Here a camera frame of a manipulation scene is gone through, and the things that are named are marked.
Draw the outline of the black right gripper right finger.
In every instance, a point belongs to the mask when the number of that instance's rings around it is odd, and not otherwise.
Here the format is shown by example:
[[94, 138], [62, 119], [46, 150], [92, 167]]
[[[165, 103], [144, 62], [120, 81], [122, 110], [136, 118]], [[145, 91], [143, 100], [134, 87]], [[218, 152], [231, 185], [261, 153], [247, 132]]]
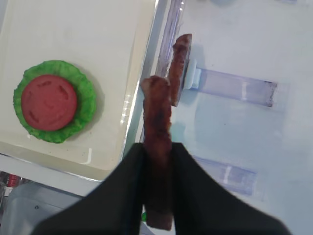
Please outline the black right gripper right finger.
[[178, 235], [289, 235], [278, 219], [211, 178], [181, 143], [172, 144], [173, 212]]

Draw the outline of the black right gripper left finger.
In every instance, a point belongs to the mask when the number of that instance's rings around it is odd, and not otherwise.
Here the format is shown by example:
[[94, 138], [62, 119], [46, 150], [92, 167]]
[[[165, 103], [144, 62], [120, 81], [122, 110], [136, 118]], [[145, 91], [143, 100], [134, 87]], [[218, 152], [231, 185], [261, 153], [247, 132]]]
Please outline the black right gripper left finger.
[[144, 201], [144, 167], [144, 147], [135, 143], [95, 190], [40, 222], [34, 234], [138, 235]]

